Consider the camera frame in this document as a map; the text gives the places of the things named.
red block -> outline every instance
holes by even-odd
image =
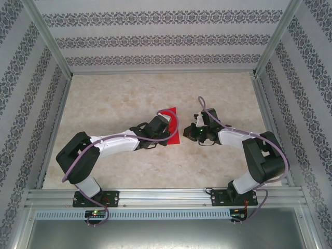
[[[172,112],[174,112],[176,114],[176,107],[173,107],[173,108],[170,108],[168,110],[171,110]],[[170,116],[171,117],[171,123],[170,123],[170,132],[171,134],[173,134],[173,132],[175,131],[176,129],[176,118],[173,114],[169,113],[169,112],[166,112],[166,111],[163,111],[161,112],[161,114],[165,114],[167,116]],[[176,132],[176,134],[168,140],[167,144],[179,144],[180,143],[180,136],[178,134],[178,131]]]

aluminum frame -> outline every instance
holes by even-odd
[[[262,208],[292,208],[295,210],[303,240],[307,248],[322,248],[307,201],[301,187],[265,187],[269,198]],[[243,206],[213,207],[211,197],[204,188],[183,189],[116,189],[120,191],[118,207],[112,210],[203,210],[236,209]],[[72,206],[75,189],[36,189],[30,190],[18,225],[18,232],[11,248],[26,248],[38,210],[94,210]],[[258,203],[264,192],[257,192]]]

metal panel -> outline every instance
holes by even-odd
[[[114,220],[88,227],[79,220],[36,220],[28,248],[306,248],[292,209],[264,209],[250,222]]]

wire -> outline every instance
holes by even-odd
[[[266,195],[263,199],[263,201],[260,203],[260,205],[258,206],[258,208],[247,218],[245,219],[243,222],[247,222],[248,220],[252,219],[257,213],[258,211],[261,209],[261,207],[265,204],[266,200],[268,199],[269,196],[269,192],[267,189],[265,188],[260,188],[260,189],[256,189],[256,191],[265,191]]]
[[[80,190],[79,188],[78,188],[78,190],[79,190],[79,192],[81,193],[81,195],[83,195],[86,199],[88,199],[89,201],[91,201],[91,202],[93,202],[94,204],[96,204],[96,205],[100,206],[101,208],[103,208],[103,209],[105,210],[106,214],[107,214],[107,215],[106,215],[106,218],[105,218],[104,220],[102,220],[101,222],[99,222],[98,224],[91,224],[91,223],[89,223],[89,220],[90,220],[90,218],[92,217],[92,215],[90,215],[90,216],[88,217],[88,219],[87,219],[87,224],[88,224],[88,226],[97,227],[97,226],[100,226],[100,225],[104,224],[106,221],[108,221],[108,218],[109,218],[109,210],[108,210],[107,206],[104,206],[103,204],[101,204],[101,203],[99,203],[99,202],[97,202],[97,201],[91,199],[90,197],[88,197],[88,196],[87,196],[82,190]]]
[[[255,134],[255,133],[252,133],[252,132],[247,132],[247,131],[242,131],[242,130],[239,130],[239,129],[235,129],[235,128],[230,128],[230,127],[227,127],[226,124],[222,123],[219,119],[215,118],[206,108],[205,108],[205,100],[202,96],[199,96],[198,97],[198,102],[201,104],[203,110],[214,120],[216,121],[219,125],[221,125],[222,127],[224,127],[225,129],[227,130],[230,130],[230,131],[235,131],[235,132],[238,132],[238,133],[241,133],[241,134],[244,134],[244,135],[249,135],[249,136],[254,136],[258,139],[261,139],[263,140],[264,142],[268,143],[269,145],[271,145],[273,148],[275,148],[276,151],[278,151],[278,153],[280,154],[280,156],[282,157],[282,159],[284,160],[284,164],[285,164],[285,172],[282,174],[282,176],[280,176],[279,178],[277,179],[274,179],[274,180],[269,180],[269,181],[266,181],[260,185],[257,186],[260,187],[262,186],[263,184],[265,183],[275,183],[275,182],[278,182],[280,181],[281,179],[285,178],[287,173],[288,173],[288,170],[289,170],[289,165],[288,165],[288,161],[287,161],[287,158],[285,156],[285,154],[282,152],[282,150],[276,145],[274,144],[273,142],[271,142],[270,140],[258,135],[258,134]]]
[[[198,97],[198,102],[200,103],[200,105],[202,106],[203,110],[214,120],[216,121],[219,125],[221,125],[222,127],[224,127],[225,129],[227,130],[230,130],[230,131],[235,131],[235,132],[238,132],[238,133],[241,133],[241,134],[244,134],[244,135],[249,135],[249,136],[254,136],[258,139],[261,139],[263,140],[264,142],[268,143],[269,145],[271,145],[276,151],[278,151],[278,153],[280,154],[280,156],[282,157],[282,159],[284,160],[284,164],[285,164],[285,172],[277,179],[274,179],[274,180],[269,180],[269,181],[266,181],[264,183],[261,183],[259,184],[257,187],[254,188],[255,191],[265,191],[266,192],[266,195],[263,199],[263,201],[261,202],[261,204],[258,206],[258,208],[255,210],[255,212],[249,216],[244,222],[247,222],[248,220],[250,220],[252,217],[254,217],[257,212],[261,209],[261,207],[264,205],[264,203],[266,202],[266,199],[268,198],[269,196],[269,192],[267,189],[265,188],[260,188],[262,185],[264,185],[265,183],[275,183],[275,182],[278,182],[280,181],[281,179],[285,178],[286,175],[288,174],[288,171],[289,171],[289,164],[288,164],[288,161],[287,161],[287,158],[285,156],[285,154],[282,152],[282,150],[273,142],[271,142],[270,140],[266,139],[265,137],[262,137],[258,134],[255,134],[253,132],[246,132],[246,131],[242,131],[242,130],[239,130],[239,129],[235,129],[235,128],[230,128],[228,127],[226,124],[222,123],[219,119],[215,118],[207,109],[206,109],[206,103],[205,103],[205,100],[202,96],[199,96]]]
[[[62,182],[66,182],[68,180],[68,176],[70,175],[70,173],[72,172],[73,168],[76,166],[76,164],[78,163],[78,161],[81,159],[81,157],[91,148],[93,147],[94,145],[96,144],[99,144],[101,142],[105,142],[107,140],[110,140],[110,139],[114,139],[116,137],[131,137],[131,138],[134,138],[134,139],[141,139],[141,140],[146,140],[146,141],[150,141],[150,142],[163,142],[163,141],[166,141],[166,140],[169,140],[171,139],[178,131],[178,117],[177,115],[171,111],[171,110],[168,110],[168,109],[164,109],[164,110],[160,110],[157,112],[157,114],[161,113],[161,112],[169,112],[170,114],[173,114],[174,117],[176,118],[176,129],[175,131],[173,132],[173,134],[171,134],[169,137],[166,137],[164,139],[149,139],[148,137],[143,137],[143,136],[135,136],[135,135],[126,135],[126,134],[116,134],[116,135],[110,135],[110,136],[107,136],[107,137],[104,137],[103,139],[100,139],[100,140],[97,140],[91,144],[89,144],[79,155],[78,157],[74,160],[74,162],[72,163],[72,165],[69,167],[69,169],[67,170],[67,172],[65,173],[65,175],[63,176],[62,178]]]
[[[94,145],[98,144],[98,143],[101,143],[101,142],[104,142],[104,141],[107,141],[107,140],[110,140],[110,139],[114,139],[116,137],[131,137],[131,138],[134,138],[134,139],[141,139],[141,140],[146,140],[146,141],[151,141],[151,142],[163,142],[163,141],[166,141],[166,140],[169,140],[171,139],[178,131],[178,125],[179,125],[179,122],[178,122],[178,117],[177,115],[171,111],[171,110],[168,110],[168,109],[163,109],[163,110],[159,110],[157,112],[157,115],[161,112],[168,112],[170,114],[172,114],[175,119],[176,119],[176,128],[175,128],[175,131],[173,132],[173,134],[171,134],[169,137],[166,137],[164,139],[149,139],[147,137],[142,137],[142,136],[135,136],[135,135],[126,135],[126,134],[117,134],[117,135],[110,135],[110,136],[107,136],[107,137],[104,137],[103,139],[100,139],[100,140],[97,140],[91,144],[89,144],[79,155],[78,157],[75,159],[75,161],[72,163],[72,165],[69,167],[69,169],[67,170],[67,172],[65,173],[65,175],[63,176],[62,178],[62,182],[66,182],[68,180],[68,176],[70,175],[70,173],[72,172],[72,170],[74,169],[74,167],[76,166],[76,164],[79,162],[80,158],[90,149],[92,148]],[[79,190],[79,192],[89,201],[93,202],[94,204],[100,206],[101,208],[103,208],[107,215],[106,215],[106,218],[104,220],[102,220],[101,222],[99,222],[98,224],[91,224],[89,223],[89,220],[92,216],[89,216],[88,219],[87,219],[87,224],[88,226],[93,226],[93,227],[96,227],[96,226],[100,226],[101,224],[105,223],[106,221],[108,221],[109,219],[109,210],[106,206],[104,206],[103,204],[99,203],[99,202],[96,202],[95,200],[93,200],[92,198],[88,197],[82,190],[80,190],[76,184],[75,184],[75,187]]]

beige floor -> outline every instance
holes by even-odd
[[[197,97],[223,122],[264,132],[248,73],[133,74],[74,76],[47,171],[44,188],[61,183],[55,156],[79,131],[110,135],[149,122],[156,111],[176,106],[180,135],[201,110]],[[97,162],[92,174],[102,188],[225,187],[246,170],[244,155],[227,145],[202,147],[181,136],[181,144],[118,153]]]

